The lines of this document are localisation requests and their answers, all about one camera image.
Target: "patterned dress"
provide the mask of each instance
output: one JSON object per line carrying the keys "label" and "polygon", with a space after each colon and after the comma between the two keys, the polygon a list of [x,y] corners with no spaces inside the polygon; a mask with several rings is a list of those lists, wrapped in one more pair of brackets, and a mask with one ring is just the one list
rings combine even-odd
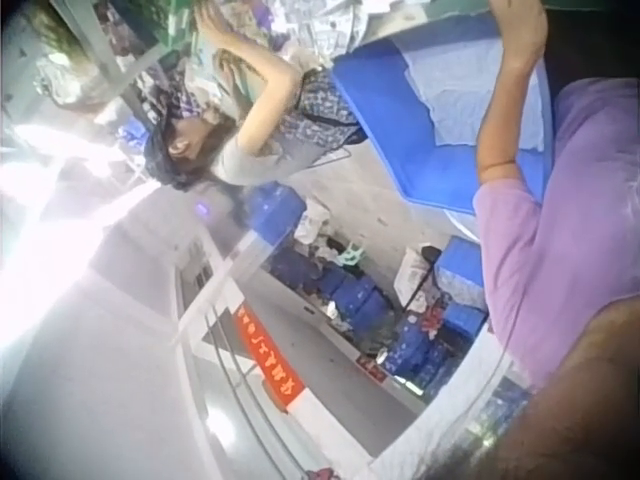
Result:
{"label": "patterned dress", "polygon": [[313,143],[327,152],[366,140],[331,74],[324,69],[305,74],[298,102],[283,117],[278,129],[286,138]]}

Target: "red sign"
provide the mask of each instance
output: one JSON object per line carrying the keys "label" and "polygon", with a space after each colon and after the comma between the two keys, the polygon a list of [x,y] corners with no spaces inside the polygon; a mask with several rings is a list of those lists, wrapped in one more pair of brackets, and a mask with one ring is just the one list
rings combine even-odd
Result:
{"label": "red sign", "polygon": [[356,359],[356,363],[360,366],[360,368],[362,368],[365,372],[367,372],[369,376],[373,378],[376,382],[382,383],[387,379],[387,374],[385,373],[384,370],[382,370],[382,368],[378,366],[375,360],[372,360],[371,358],[365,355],[360,355]]}
{"label": "red sign", "polygon": [[241,305],[234,317],[240,337],[262,370],[271,391],[285,408],[288,407],[305,389],[304,384],[247,305]]}

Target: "shelf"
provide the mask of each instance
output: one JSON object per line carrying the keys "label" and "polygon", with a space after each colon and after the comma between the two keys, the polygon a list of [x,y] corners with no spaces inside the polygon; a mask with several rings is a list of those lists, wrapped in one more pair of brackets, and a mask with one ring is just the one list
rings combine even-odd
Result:
{"label": "shelf", "polygon": [[131,109],[135,117],[145,127],[151,128],[151,122],[131,87],[131,83],[152,66],[160,58],[169,53],[169,49],[157,43],[142,57],[131,65],[126,72],[120,69],[116,62],[109,40],[104,35],[102,27],[93,9],[93,2],[87,0],[51,0],[51,4],[58,11],[71,31],[78,37],[80,44],[89,57],[95,62],[100,73],[110,84],[105,101],[121,96]]}

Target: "dark hair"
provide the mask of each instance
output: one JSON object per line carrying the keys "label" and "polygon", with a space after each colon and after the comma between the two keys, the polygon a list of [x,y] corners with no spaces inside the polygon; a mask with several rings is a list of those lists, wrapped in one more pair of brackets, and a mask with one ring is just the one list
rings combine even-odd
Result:
{"label": "dark hair", "polygon": [[145,168],[149,175],[163,185],[183,192],[204,180],[213,180],[209,175],[211,162],[236,131],[235,120],[222,112],[220,114],[222,120],[207,135],[195,161],[171,155],[168,145],[175,138],[176,130],[173,122],[167,116],[163,117],[151,132],[144,148]]}

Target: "ceiling light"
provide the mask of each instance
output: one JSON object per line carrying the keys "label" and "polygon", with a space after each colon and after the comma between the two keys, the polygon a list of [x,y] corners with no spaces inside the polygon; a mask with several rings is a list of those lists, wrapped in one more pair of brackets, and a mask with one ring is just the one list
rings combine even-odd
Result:
{"label": "ceiling light", "polygon": [[218,440],[225,448],[231,446],[236,440],[236,429],[222,410],[217,408],[209,410],[207,428],[218,437]]}

